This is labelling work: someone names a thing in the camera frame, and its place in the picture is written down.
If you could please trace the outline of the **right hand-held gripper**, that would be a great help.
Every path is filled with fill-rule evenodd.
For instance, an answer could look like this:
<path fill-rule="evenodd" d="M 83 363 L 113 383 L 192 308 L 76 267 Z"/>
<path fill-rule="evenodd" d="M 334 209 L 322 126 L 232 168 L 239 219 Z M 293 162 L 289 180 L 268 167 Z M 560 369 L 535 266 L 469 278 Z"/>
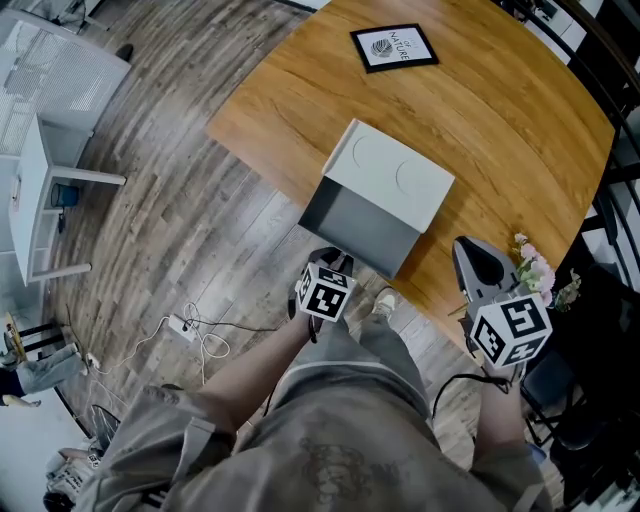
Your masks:
<path fill-rule="evenodd" d="M 499 251 L 490 244 L 467 244 L 467 288 L 491 287 L 505 277 Z M 459 319 L 467 349 L 481 353 L 484 362 L 501 369 L 537 356 L 552 333 L 552 325 L 539 294 L 516 296 L 502 302 L 471 305 Z"/>

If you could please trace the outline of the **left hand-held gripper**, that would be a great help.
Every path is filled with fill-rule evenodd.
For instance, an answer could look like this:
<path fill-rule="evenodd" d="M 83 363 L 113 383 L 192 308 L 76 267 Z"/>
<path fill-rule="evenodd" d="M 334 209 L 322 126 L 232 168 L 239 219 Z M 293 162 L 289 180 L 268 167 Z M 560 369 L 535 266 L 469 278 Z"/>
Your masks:
<path fill-rule="evenodd" d="M 335 247 L 313 251 L 294 285 L 294 313 L 337 322 L 353 291 L 354 259 Z"/>

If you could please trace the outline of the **person's right forearm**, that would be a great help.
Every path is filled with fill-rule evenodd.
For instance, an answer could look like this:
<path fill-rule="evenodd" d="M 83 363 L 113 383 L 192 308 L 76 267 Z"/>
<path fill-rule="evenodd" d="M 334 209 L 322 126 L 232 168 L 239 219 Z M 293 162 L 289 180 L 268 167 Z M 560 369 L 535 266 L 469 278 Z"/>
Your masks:
<path fill-rule="evenodd" d="M 524 420 L 522 417 L 519 367 L 496 369 L 485 364 L 486 377 L 503 379 L 505 388 L 494 383 L 481 387 L 481 404 L 477 422 L 474 460 L 495 451 L 503 445 L 524 445 Z"/>

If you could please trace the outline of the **person's left forearm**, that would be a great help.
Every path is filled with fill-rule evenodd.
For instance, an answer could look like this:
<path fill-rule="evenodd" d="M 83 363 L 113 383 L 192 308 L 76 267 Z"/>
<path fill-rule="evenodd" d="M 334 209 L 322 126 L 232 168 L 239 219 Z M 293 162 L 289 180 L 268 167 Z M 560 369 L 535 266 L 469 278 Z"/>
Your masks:
<path fill-rule="evenodd" d="M 235 431 L 258 411 L 310 340 L 310 316 L 293 319 L 217 371 L 198 394 L 220 406 Z"/>

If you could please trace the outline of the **pink flower bouquet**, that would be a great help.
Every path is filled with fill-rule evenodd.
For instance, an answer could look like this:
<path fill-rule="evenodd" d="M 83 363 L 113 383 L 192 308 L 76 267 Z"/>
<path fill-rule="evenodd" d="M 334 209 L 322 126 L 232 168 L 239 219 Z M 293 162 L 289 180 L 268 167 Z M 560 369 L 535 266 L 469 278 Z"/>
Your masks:
<path fill-rule="evenodd" d="M 465 283 L 465 267 L 468 263 L 466 244 L 489 244 L 470 236 L 459 236 L 454 240 L 452 257 L 454 269 L 460 291 L 465 296 L 471 312 L 471 305 L 481 306 L 490 302 L 502 302 L 516 296 L 526 296 L 531 293 L 539 294 L 542 303 L 550 308 L 553 303 L 552 288 L 555 284 L 555 271 L 547 260 L 528 242 L 523 234 L 516 236 L 516 246 L 513 247 L 518 261 L 514 262 L 506 253 L 499 251 L 503 261 L 505 277 L 497 286 L 481 286 L 467 288 Z"/>

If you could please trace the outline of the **person's right shoe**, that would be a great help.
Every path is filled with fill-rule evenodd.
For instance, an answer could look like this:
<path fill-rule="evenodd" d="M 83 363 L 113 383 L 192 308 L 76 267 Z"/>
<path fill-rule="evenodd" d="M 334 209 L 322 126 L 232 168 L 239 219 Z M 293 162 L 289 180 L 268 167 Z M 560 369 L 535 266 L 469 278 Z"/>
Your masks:
<path fill-rule="evenodd" d="M 392 287 L 386 287 L 376 296 L 371 314 L 388 319 L 397 308 L 398 302 L 398 292 Z"/>

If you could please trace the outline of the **grey shorts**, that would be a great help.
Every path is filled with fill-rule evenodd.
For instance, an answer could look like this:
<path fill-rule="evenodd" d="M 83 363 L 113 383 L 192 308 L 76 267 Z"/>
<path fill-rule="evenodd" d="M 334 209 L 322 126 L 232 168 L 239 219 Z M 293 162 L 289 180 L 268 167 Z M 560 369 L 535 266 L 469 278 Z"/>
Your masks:
<path fill-rule="evenodd" d="M 361 324 L 360 340 L 356 342 L 350 335 L 347 338 L 350 349 L 346 359 L 393 377 L 403 386 L 407 400 L 430 422 L 429 399 L 418 367 L 402 338 L 390 327 L 387 318 L 382 314 L 370 314 Z"/>

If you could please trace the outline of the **small white flower bunch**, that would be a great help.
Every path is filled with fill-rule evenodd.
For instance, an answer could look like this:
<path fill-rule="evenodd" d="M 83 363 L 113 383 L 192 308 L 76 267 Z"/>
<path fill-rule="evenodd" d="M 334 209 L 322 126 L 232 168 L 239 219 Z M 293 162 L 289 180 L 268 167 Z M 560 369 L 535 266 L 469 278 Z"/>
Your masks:
<path fill-rule="evenodd" d="M 581 276 L 573 268 L 569 271 L 571 281 L 553 295 L 553 309 L 564 313 L 580 296 Z"/>

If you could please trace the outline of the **wooden table white legs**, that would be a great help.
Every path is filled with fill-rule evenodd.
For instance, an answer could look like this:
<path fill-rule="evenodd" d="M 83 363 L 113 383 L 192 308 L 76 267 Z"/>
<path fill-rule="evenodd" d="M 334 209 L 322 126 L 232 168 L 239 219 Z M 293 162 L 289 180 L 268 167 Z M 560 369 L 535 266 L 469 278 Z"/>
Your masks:
<path fill-rule="evenodd" d="M 350 33 L 413 23 L 439 63 L 367 74 Z M 524 233 L 558 266 L 614 137 L 568 68 L 490 0 L 330 0 L 258 64 L 207 131 L 306 205 L 354 119 L 455 177 L 394 286 L 457 345 L 455 237 L 505 250 Z"/>

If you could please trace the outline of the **white power strip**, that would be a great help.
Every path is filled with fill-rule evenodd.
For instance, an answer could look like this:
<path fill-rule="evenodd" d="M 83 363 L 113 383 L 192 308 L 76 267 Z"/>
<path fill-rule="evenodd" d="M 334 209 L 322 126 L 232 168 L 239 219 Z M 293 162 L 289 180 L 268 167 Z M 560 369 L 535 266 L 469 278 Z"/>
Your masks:
<path fill-rule="evenodd" d="M 187 320 L 176 314 L 171 314 L 168 318 L 168 327 L 186 342 L 193 343 L 197 339 L 194 326 Z"/>

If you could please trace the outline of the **grey printed t-shirt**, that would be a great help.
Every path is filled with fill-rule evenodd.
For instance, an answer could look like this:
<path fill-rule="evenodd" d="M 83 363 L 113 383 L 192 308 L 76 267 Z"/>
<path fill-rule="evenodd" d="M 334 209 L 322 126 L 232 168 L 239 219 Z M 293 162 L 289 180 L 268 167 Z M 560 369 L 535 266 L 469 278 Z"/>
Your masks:
<path fill-rule="evenodd" d="M 243 439 L 217 402 L 141 390 L 76 512 L 553 512 L 523 443 L 464 470 L 378 374 L 294 383 Z"/>

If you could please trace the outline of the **black railing wooden handrail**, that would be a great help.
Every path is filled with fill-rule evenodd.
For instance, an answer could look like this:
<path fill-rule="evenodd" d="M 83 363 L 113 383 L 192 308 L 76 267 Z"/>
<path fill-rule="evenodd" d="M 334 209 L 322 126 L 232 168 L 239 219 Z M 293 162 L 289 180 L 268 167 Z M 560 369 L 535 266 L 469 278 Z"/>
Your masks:
<path fill-rule="evenodd" d="M 544 23 L 534 13 L 532 7 L 527 7 L 525 0 L 490 1 L 529 28 L 562 62 L 571 68 L 572 73 L 589 91 L 605 113 L 614 127 L 614 137 L 618 138 L 619 131 L 626 125 L 626 122 L 622 119 L 622 112 L 604 84 L 601 83 L 584 59 L 579 57 L 576 51 L 560 35 Z M 611 165 L 614 160 L 615 154 L 610 153 L 592 206 L 581 226 L 580 235 L 598 263 L 604 265 L 622 283 L 633 287 L 631 273 L 618 242 L 619 231 L 621 229 L 627 231 L 629 225 L 626 217 L 621 213 L 618 199 L 608 184 Z"/>

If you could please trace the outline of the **blue waste bin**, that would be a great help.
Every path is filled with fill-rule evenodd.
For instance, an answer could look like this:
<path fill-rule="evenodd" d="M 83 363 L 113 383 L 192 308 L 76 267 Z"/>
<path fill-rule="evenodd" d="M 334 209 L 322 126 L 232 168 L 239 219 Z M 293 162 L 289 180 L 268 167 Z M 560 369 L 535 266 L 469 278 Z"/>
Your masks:
<path fill-rule="evenodd" d="M 52 185 L 50 204 L 52 208 L 73 208 L 80 200 L 80 189 L 73 185 L 55 183 Z"/>

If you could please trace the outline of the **white desk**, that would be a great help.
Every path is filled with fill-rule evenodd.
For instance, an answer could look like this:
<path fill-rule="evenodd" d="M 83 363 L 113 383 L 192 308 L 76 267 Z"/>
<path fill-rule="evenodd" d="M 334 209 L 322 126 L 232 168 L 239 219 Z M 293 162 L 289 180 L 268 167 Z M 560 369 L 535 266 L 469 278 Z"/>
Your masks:
<path fill-rule="evenodd" d="M 8 208 L 9 226 L 18 267 L 26 285 L 55 278 L 89 272 L 89 263 L 66 267 L 37 270 L 37 238 L 43 219 L 47 215 L 60 214 L 61 207 L 46 206 L 50 188 L 56 179 L 94 182 L 122 186 L 126 178 L 122 175 L 80 169 L 58 162 L 54 156 L 54 143 L 60 141 L 67 149 L 71 138 L 80 136 L 89 139 L 91 134 L 64 124 L 47 121 L 36 115 L 29 124 L 21 154 L 18 159 L 16 178 L 19 182 L 17 198 Z"/>

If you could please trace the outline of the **yellow round stool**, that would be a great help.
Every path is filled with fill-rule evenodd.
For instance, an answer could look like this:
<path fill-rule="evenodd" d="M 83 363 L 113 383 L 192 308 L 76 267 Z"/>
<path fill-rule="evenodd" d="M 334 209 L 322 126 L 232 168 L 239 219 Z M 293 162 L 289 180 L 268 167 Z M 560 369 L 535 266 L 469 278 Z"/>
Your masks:
<path fill-rule="evenodd" d="M 35 327 L 21 329 L 17 326 L 13 316 L 7 312 L 5 320 L 0 323 L 2 326 L 3 341 L 6 348 L 6 355 L 13 355 L 17 362 L 27 360 L 30 352 L 38 351 L 45 347 L 62 343 L 65 338 L 62 330 L 55 321 L 41 324 Z M 24 344 L 24 339 L 36 334 L 53 332 L 53 335 L 40 341 Z"/>

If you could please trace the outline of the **white printed bag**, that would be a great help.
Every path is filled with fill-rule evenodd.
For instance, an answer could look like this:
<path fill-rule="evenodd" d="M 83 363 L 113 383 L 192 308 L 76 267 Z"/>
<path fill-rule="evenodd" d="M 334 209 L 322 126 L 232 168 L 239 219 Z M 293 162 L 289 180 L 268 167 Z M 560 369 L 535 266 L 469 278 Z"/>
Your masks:
<path fill-rule="evenodd" d="M 84 484 L 100 465 L 100 455 L 95 450 L 60 449 L 45 470 L 45 500 L 75 504 Z"/>

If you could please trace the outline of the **white perforated partition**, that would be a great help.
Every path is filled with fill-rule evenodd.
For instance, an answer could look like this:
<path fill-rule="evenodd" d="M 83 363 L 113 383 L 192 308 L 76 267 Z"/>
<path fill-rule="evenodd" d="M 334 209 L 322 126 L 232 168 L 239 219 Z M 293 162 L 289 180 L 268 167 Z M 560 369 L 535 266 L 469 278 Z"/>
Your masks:
<path fill-rule="evenodd" d="M 0 154 L 20 154 L 33 118 L 91 131 L 131 65 L 30 12 L 0 10 Z"/>

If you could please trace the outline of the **black picture frame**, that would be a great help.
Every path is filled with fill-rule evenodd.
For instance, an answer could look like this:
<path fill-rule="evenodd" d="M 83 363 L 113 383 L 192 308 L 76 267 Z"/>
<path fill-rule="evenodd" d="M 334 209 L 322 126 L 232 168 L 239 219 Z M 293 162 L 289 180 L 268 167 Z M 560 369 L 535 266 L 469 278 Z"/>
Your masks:
<path fill-rule="evenodd" d="M 350 36 L 367 74 L 439 63 L 416 23 L 362 29 Z"/>

